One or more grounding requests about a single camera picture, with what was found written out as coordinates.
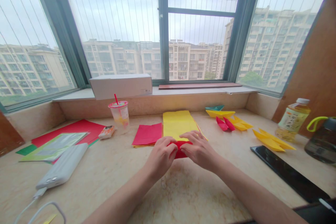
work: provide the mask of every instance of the red straw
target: red straw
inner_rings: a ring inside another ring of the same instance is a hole
[[[117,96],[116,96],[116,94],[114,94],[114,98],[115,98],[115,100],[116,100],[117,104],[119,105],[119,102],[118,102],[118,99],[117,99]]]

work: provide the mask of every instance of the red paper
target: red paper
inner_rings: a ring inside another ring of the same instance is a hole
[[[154,125],[139,125],[132,145],[148,145],[162,137],[162,123]]]
[[[33,139],[31,142],[38,148],[62,133],[89,132],[89,134],[82,140],[80,140],[77,144],[83,144],[83,143],[91,144],[92,142],[98,139],[98,135],[103,130],[103,128],[105,128],[104,125],[96,124],[83,119],[74,122],[72,124],[69,124],[63,128],[47,133],[45,135],[39,136]]]
[[[218,126],[223,130],[226,131],[229,127],[225,124],[225,122],[223,122],[221,119],[219,119],[218,117],[216,117],[216,121]]]
[[[181,146],[183,144],[193,144],[192,142],[190,141],[177,141],[176,143],[170,143],[170,144],[176,144],[178,149],[177,149],[177,152],[176,152],[176,156],[174,159],[178,159],[178,158],[186,158],[187,156],[181,151]]]
[[[235,130],[235,127],[234,127],[233,124],[229,121],[229,119],[227,119],[227,118],[225,118],[225,117],[224,117],[223,119],[224,119],[226,125],[229,127],[229,129],[230,129],[231,131],[234,131],[234,130]]]

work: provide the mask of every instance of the cardboard box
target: cardboard box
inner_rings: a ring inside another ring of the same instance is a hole
[[[90,79],[96,100],[149,95],[153,92],[152,77],[147,74],[101,75]]]

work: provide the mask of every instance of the plastic bottle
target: plastic bottle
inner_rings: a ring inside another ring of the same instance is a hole
[[[296,103],[288,105],[275,131],[279,138],[289,142],[295,141],[296,134],[310,113],[308,103],[308,99],[298,98]]]

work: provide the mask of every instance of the black phone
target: black phone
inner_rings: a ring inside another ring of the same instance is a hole
[[[255,146],[250,149],[307,202],[319,202],[319,198],[330,199],[328,194],[265,146]]]

